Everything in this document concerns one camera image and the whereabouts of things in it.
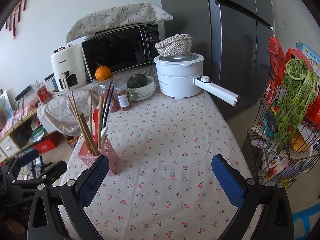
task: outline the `green handle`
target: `green handle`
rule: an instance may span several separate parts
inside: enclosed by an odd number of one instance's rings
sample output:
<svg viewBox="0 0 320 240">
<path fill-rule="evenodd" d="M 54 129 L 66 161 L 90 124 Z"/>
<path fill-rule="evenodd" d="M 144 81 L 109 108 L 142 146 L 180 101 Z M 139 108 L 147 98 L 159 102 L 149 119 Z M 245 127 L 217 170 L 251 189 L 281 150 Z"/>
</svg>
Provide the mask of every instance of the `green handle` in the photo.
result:
<svg viewBox="0 0 320 240">
<path fill-rule="evenodd" d="M 138 92 L 133 92 L 133 93 L 130 95 L 130 99 L 133 100 L 133 101 L 136 100 L 137 97 L 138 97 Z"/>
</svg>

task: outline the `hanging decoration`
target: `hanging decoration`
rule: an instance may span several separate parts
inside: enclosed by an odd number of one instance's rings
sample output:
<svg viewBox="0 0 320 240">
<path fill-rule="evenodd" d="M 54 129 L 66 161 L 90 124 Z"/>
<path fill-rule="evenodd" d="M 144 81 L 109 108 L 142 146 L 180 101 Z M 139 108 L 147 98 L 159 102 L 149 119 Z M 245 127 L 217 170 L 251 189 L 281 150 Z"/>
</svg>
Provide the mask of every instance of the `hanging decoration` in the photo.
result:
<svg viewBox="0 0 320 240">
<path fill-rule="evenodd" d="M 5 23 L 5 28 L 12 30 L 13 39 L 16 38 L 16 23 L 21 20 L 21 10 L 26 9 L 27 0 L 20 0 L 17 6 L 14 8 L 12 14 L 10 14 L 7 22 Z"/>
</svg>

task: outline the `black microwave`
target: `black microwave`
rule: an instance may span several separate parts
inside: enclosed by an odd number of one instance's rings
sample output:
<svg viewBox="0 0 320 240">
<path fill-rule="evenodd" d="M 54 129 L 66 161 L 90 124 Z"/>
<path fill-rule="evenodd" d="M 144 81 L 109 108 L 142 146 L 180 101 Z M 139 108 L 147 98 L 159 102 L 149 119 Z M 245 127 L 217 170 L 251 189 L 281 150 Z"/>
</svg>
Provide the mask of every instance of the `black microwave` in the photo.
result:
<svg viewBox="0 0 320 240">
<path fill-rule="evenodd" d="M 150 63 L 159 55 L 155 47 L 159 41 L 157 24 L 126 26 L 97 33 L 82 42 L 87 74 L 94 80 L 99 65 L 116 72 Z"/>
</svg>

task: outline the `gray refrigerator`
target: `gray refrigerator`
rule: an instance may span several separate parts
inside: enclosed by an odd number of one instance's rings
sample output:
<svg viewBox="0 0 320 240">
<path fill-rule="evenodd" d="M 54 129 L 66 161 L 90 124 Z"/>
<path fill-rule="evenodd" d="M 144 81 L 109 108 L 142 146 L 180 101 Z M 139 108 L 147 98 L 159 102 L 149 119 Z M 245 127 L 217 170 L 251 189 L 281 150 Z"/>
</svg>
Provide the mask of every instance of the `gray refrigerator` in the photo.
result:
<svg viewBox="0 0 320 240">
<path fill-rule="evenodd" d="M 217 97 L 228 118 L 263 96 L 269 73 L 268 38 L 273 36 L 271 0 L 161 0 L 174 20 L 165 22 L 166 37 L 188 33 L 191 52 L 204 56 L 204 74 L 241 96 L 232 107 Z"/>
</svg>

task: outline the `wall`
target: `wall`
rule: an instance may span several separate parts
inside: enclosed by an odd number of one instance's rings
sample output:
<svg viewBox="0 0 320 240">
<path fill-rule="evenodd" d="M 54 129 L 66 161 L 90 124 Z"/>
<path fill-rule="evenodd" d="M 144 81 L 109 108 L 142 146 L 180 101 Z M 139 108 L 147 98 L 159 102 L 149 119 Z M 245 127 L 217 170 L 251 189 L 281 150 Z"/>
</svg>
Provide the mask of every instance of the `wall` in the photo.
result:
<svg viewBox="0 0 320 240">
<path fill-rule="evenodd" d="M 13 40 L 12 31 L 0 31 L 0 88 L 7 90 L 11 104 L 29 84 L 42 82 L 53 73 L 50 56 L 65 46 L 65 36 L 78 19 L 101 9 L 139 2 L 161 6 L 161 0 L 28 0 L 17 24 L 17 38 Z"/>
<path fill-rule="evenodd" d="M 320 55 L 320 28 L 301 0 L 276 0 L 278 39 L 284 52 L 301 41 Z"/>
</svg>

